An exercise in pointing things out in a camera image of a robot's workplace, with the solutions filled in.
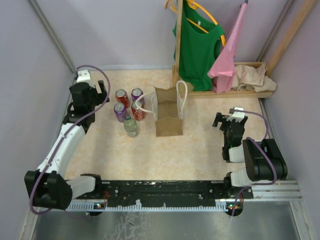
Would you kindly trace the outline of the red green soda can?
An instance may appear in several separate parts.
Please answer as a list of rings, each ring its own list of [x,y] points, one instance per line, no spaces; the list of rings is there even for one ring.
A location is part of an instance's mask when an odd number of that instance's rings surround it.
[[[139,110],[137,106],[144,108],[144,105],[141,102],[136,102],[136,101],[134,101],[131,105],[131,110],[134,118],[137,121],[142,121],[145,119],[146,113],[144,111]]]

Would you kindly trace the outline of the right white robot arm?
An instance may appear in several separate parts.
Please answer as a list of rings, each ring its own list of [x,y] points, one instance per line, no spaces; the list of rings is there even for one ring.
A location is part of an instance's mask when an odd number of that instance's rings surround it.
[[[273,185],[288,176],[287,164],[273,138],[267,138],[267,134],[261,141],[251,137],[243,138],[248,120],[245,114],[264,117],[242,108],[234,108],[230,110],[230,115],[216,113],[212,124],[214,128],[221,124],[219,129],[223,132],[223,160],[227,163],[244,163],[242,169],[227,173],[223,179],[223,192],[229,198],[235,198],[241,188]]]

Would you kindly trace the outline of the clear glass bottle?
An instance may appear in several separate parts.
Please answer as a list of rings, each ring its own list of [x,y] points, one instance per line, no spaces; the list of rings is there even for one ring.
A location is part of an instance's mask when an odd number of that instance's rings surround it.
[[[126,131],[126,134],[134,138],[138,135],[139,128],[136,120],[132,118],[130,115],[126,115],[124,122],[123,122],[124,129]]]

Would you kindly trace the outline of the purple soda can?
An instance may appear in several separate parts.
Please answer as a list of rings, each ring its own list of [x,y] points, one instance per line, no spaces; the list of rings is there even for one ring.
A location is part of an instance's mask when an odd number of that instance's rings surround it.
[[[131,91],[132,106],[134,105],[135,101],[136,101],[140,96],[142,96],[143,94],[144,94],[143,91],[142,91],[140,88],[138,88],[138,87],[134,88],[134,89]],[[142,97],[142,98],[140,99],[139,103],[140,103],[140,106],[141,106],[141,107],[144,107],[144,106],[145,106],[145,99],[144,99],[144,97]]]
[[[123,123],[125,121],[126,116],[128,115],[126,106],[122,102],[118,102],[114,105],[113,111],[117,120]]]

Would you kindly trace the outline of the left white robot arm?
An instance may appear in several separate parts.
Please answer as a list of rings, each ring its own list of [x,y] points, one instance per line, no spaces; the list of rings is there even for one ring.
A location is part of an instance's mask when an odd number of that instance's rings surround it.
[[[76,80],[69,90],[72,101],[68,105],[58,138],[50,152],[37,167],[24,176],[29,196],[29,209],[35,215],[50,210],[66,210],[72,200],[86,195],[95,199],[104,192],[97,174],[84,173],[66,180],[65,173],[78,144],[95,122],[95,113],[109,102],[110,83],[98,81],[100,91],[91,80]]]

